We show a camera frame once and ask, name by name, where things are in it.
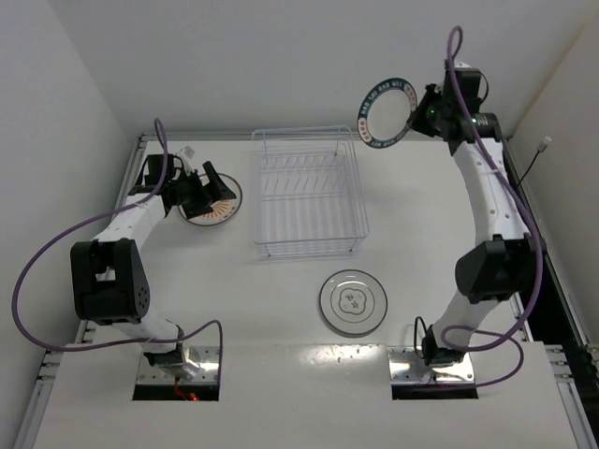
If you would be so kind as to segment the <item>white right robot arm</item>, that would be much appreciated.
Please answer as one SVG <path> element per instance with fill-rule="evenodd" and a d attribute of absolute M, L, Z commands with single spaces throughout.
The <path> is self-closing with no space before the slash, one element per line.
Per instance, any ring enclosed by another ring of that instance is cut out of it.
<path fill-rule="evenodd" d="M 481 111 L 482 72 L 468 65 L 429 84 L 410 127 L 448 145 L 469 197 L 475 246 L 455 266 L 457 291 L 427 330 L 422 358 L 429 366 L 463 359 L 471 338 L 500 303 L 533 286 L 537 243 L 511 194 L 504 167 L 504 136 L 495 114 Z"/>

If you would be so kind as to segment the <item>green rimmed lettered plate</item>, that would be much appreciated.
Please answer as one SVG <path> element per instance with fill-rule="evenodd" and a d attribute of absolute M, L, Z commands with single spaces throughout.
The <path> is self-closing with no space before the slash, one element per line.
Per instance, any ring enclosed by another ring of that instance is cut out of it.
<path fill-rule="evenodd" d="M 376 150 L 394 146 L 410 130 L 408 122 L 416 106 L 416 90 L 408 80 L 389 78 L 378 82 L 358 108 L 361 141 Z"/>

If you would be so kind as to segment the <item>white plate with cloud motif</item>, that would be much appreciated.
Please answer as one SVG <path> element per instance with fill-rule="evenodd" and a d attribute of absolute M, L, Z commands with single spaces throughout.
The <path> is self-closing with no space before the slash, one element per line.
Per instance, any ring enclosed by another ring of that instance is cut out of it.
<path fill-rule="evenodd" d="M 326 326 L 337 335 L 356 339 L 372 334 L 388 311 L 387 292 L 371 274 L 344 269 L 322 284 L 317 307 Z"/>

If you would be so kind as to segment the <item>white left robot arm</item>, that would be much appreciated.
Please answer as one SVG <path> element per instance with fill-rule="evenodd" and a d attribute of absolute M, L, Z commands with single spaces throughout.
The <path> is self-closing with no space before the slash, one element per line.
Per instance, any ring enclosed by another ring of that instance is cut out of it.
<path fill-rule="evenodd" d="M 240 185 L 211 162 L 194 169 L 186 152 L 147 156 L 125 209 L 93 239 L 71 248 L 76 314 L 138 343 L 150 366 L 178 380 L 194 379 L 201 372 L 200 354 L 185 344 L 183 330 L 152 306 L 139 251 L 172 210 L 186 221 L 214 220 L 219 208 L 236 212 L 241 202 Z"/>

